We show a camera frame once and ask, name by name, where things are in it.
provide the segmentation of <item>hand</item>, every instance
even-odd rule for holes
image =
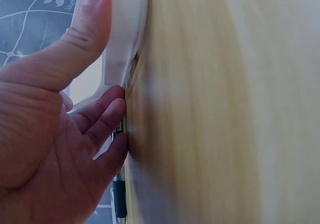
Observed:
[[[124,90],[73,116],[61,95],[100,56],[110,27],[111,0],[82,0],[61,40],[0,69],[0,223],[83,223],[123,165],[124,134],[93,156],[125,114]]]

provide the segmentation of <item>light wood surface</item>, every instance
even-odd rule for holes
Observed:
[[[320,223],[320,0],[150,0],[129,224]]]

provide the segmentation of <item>blurry wooden surface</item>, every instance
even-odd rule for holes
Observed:
[[[129,224],[320,223],[320,0],[150,0]]]

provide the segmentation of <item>knuckle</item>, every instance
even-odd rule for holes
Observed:
[[[104,49],[96,32],[84,24],[81,27],[68,28],[61,41],[86,52],[102,52]]]

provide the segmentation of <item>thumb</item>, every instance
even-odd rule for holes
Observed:
[[[0,70],[0,81],[59,92],[104,50],[111,29],[112,0],[81,0],[74,20],[51,46]]]

